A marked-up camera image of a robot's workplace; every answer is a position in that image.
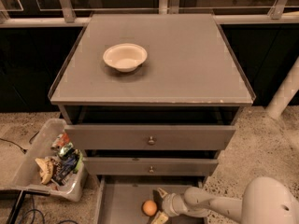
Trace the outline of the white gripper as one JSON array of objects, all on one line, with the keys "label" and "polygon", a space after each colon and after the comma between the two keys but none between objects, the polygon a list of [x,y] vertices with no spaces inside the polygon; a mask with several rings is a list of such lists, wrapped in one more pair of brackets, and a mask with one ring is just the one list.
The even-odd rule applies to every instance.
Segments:
[{"label": "white gripper", "polygon": [[165,224],[169,217],[177,217],[187,211],[182,194],[168,194],[168,192],[162,188],[157,188],[157,191],[163,199],[163,212],[158,211],[150,224]]}]

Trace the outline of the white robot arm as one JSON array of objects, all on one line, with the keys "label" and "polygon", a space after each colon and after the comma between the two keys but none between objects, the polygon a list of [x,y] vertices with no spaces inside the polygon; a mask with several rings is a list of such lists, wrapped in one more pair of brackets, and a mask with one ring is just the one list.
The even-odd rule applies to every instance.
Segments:
[{"label": "white robot arm", "polygon": [[299,224],[299,202],[280,182],[260,176],[245,188],[243,199],[215,196],[189,187],[183,194],[167,193],[158,188],[162,210],[150,224],[165,224],[170,217],[203,217],[214,211],[238,224]]}]

